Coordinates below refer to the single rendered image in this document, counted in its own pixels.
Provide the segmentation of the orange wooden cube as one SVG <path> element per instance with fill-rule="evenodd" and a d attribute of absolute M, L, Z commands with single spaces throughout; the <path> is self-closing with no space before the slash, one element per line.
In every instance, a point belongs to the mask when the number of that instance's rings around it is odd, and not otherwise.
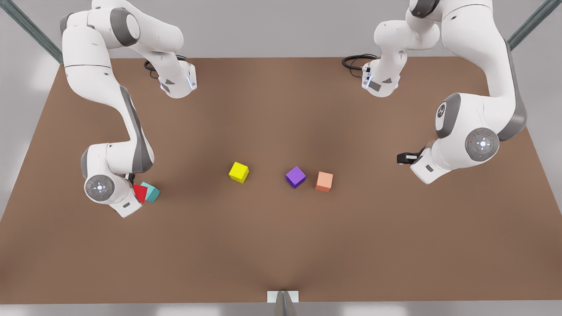
<path fill-rule="evenodd" d="M 329 192 L 332 188 L 333 174 L 318 172 L 315 190 Z"/>

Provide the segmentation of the purple wooden cube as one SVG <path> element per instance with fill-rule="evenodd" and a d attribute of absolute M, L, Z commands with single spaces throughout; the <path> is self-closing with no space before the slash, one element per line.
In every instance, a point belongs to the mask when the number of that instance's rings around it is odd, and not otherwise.
<path fill-rule="evenodd" d="M 306 180 L 306 175 L 298 166 L 295 166 L 292 170 L 287 172 L 285 180 L 287 180 L 292 188 L 297 188 Z"/>

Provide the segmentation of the teal wooden cube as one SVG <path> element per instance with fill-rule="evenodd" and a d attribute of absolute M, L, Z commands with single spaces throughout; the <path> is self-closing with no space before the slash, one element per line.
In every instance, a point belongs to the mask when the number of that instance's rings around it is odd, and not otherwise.
<path fill-rule="evenodd" d="M 158 190 L 156 187 L 146 183 L 146 182 L 142 182 L 141 186 L 147 188 L 147 192 L 146 192 L 146 196 L 145 196 L 145 201 L 153 203 L 155 202 L 155 200 L 157 199 L 157 197 L 160 194 L 160 190 Z"/>

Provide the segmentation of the silver frame post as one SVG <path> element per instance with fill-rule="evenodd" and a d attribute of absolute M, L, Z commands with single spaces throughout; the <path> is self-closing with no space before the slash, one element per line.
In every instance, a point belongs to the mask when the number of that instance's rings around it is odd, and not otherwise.
<path fill-rule="evenodd" d="M 42 48 L 58 62 L 63 64 L 62 51 L 32 20 L 18 7 L 13 0 L 0 0 L 0 8 L 23 28 Z"/>
<path fill-rule="evenodd" d="M 507 43 L 510 50 L 514 50 L 521 44 L 560 4 L 562 4 L 562 0 L 545 0 L 508 39 Z"/>
<path fill-rule="evenodd" d="M 275 302 L 273 316 L 298 316 L 297 310 L 291 298 L 285 297 L 287 291 L 278 294 L 277 302 Z"/>

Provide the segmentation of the yellow wooden cube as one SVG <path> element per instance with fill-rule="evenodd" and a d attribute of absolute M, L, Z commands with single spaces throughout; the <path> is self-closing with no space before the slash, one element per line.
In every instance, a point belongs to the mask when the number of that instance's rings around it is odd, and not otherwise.
<path fill-rule="evenodd" d="M 249 168 L 239 162 L 234 162 L 230 172 L 229 177 L 239 183 L 244 183 L 249 174 Z"/>

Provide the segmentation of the white post foot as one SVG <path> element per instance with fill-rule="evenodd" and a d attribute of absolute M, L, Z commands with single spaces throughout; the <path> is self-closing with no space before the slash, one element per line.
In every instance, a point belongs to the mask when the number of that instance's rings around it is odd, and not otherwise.
<path fill-rule="evenodd" d="M 268 303 L 275 303 L 277 302 L 277 297 L 278 294 L 280 294 L 283 291 L 268 291 L 267 292 L 267 302 Z M 298 291 L 287 291 L 287 293 L 285 294 L 285 297 L 287 298 L 291 298 L 291 301 L 293 303 L 295 302 L 299 302 L 299 292 Z"/>

